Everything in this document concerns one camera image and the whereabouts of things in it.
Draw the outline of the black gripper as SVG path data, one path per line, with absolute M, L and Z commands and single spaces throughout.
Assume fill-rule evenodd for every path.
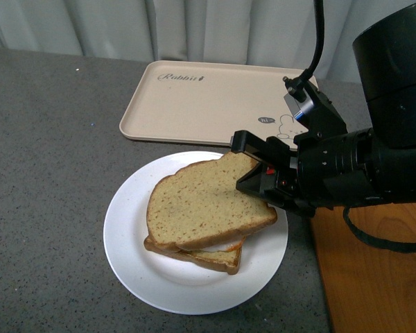
M 238 130 L 230 149 L 258 161 L 236 181 L 236 189 L 285 210 L 312 217 L 319 207 L 360 207 L 373 201 L 372 138 L 367 133 L 303 139 L 295 152 L 277 137 L 264 141 Z

